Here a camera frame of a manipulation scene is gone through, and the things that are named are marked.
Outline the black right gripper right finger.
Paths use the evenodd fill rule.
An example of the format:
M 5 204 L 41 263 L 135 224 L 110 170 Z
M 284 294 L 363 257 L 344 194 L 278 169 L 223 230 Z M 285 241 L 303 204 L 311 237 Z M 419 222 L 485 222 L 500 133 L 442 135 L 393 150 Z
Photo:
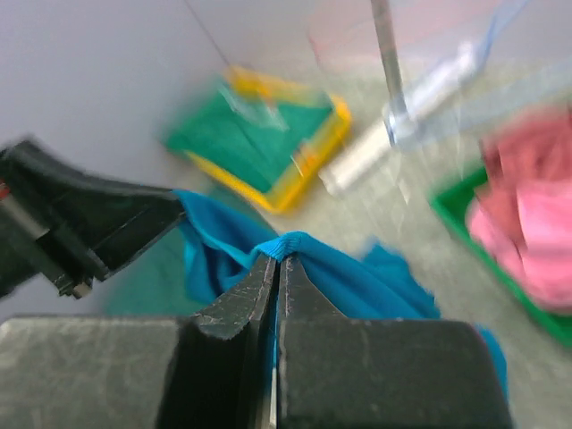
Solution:
M 280 268 L 281 428 L 509 428 L 484 337 L 448 320 L 344 316 L 295 257 Z

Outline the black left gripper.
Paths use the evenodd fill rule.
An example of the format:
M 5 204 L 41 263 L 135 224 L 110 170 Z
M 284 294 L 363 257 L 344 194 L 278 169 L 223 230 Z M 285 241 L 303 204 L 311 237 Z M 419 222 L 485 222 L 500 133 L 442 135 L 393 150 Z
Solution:
M 184 217 L 168 189 L 83 172 L 34 140 L 1 157 L 1 298 L 42 273 L 80 299 Z

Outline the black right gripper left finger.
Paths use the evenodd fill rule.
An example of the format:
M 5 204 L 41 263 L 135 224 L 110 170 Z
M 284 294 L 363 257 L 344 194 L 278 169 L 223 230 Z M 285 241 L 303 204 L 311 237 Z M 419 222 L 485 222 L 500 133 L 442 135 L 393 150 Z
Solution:
M 276 263 L 188 317 L 15 317 L 4 428 L 266 428 Z

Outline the teal blue t shirt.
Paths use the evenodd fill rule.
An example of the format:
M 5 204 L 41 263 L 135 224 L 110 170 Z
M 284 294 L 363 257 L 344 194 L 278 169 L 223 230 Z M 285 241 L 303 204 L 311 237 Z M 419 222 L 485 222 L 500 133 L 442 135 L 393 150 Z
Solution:
M 185 287 L 212 303 L 244 280 L 256 260 L 299 257 L 308 279 L 344 315 L 354 318 L 438 319 L 433 296 L 413 278 L 403 257 L 374 244 L 356 259 L 301 232 L 278 235 L 245 215 L 190 191 L 175 193 L 185 210 Z

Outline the green printed t shirt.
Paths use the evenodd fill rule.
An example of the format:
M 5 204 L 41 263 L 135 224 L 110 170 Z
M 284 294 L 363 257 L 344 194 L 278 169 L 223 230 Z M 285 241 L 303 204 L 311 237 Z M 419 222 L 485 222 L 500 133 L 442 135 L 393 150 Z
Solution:
M 306 103 L 239 95 L 227 83 L 180 114 L 164 138 L 173 152 L 190 152 L 266 193 L 333 111 L 325 93 Z

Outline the pink t shirt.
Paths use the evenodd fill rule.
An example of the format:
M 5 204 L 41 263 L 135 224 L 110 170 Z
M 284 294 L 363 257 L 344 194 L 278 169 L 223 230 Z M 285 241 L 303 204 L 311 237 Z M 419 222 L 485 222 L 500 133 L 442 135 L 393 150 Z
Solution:
M 493 188 L 470 203 L 469 236 L 539 308 L 571 313 L 571 182 Z

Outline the maroon t shirt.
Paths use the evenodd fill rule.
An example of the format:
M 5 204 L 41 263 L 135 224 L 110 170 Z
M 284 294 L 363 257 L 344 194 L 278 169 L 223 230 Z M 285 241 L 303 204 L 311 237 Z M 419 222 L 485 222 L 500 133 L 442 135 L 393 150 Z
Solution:
M 510 241 L 524 246 L 517 193 L 527 186 L 571 182 L 571 112 L 529 115 L 484 140 L 481 154 L 487 182 L 476 199 Z

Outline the dark green shorts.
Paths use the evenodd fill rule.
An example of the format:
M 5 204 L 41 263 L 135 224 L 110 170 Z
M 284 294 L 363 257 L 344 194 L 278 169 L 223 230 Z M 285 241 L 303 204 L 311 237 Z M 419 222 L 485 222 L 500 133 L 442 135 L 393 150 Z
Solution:
M 241 281 L 256 247 L 278 237 L 229 191 L 175 194 L 186 218 L 120 274 L 103 305 L 107 315 L 191 315 Z

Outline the green plastic tray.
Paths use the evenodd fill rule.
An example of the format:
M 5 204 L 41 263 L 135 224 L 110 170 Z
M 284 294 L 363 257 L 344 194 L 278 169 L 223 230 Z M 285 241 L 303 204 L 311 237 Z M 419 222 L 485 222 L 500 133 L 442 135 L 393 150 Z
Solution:
M 487 173 L 482 164 L 469 164 L 463 174 L 447 177 L 432 190 L 428 202 L 449 231 L 485 266 L 496 279 L 519 302 L 528 315 L 555 341 L 566 348 L 571 347 L 571 317 L 548 313 L 537 307 L 514 282 L 469 236 L 465 215 L 470 206 L 475 189 L 487 182 Z

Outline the yellow plastic tray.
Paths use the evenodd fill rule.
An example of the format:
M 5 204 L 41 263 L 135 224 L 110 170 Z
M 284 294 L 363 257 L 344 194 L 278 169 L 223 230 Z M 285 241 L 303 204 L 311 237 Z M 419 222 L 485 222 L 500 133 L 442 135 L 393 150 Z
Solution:
M 303 104 L 309 100 L 312 91 L 325 93 L 331 99 L 333 106 L 331 115 L 314 136 L 295 151 L 290 165 L 266 193 L 252 188 L 246 182 L 200 156 L 190 152 L 177 152 L 187 156 L 211 178 L 263 210 L 274 214 L 291 210 L 317 177 L 320 169 L 343 146 L 351 125 L 351 114 L 347 104 L 341 97 L 318 88 L 240 67 L 230 68 L 223 75 L 221 82 L 229 84 L 241 96 L 259 96 L 266 102 L 278 98 Z

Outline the silver white clothes rack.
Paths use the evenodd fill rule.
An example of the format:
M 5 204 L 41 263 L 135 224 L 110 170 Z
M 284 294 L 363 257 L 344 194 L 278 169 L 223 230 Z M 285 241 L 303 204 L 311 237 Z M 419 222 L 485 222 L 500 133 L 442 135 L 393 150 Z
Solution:
M 501 1 L 368 1 L 374 11 L 418 3 L 446 30 L 416 49 L 369 64 L 387 87 L 372 124 L 319 173 L 337 195 L 390 149 L 411 149 L 528 109 L 571 83 L 571 4 L 530 1 L 492 45 L 482 70 L 475 49 Z

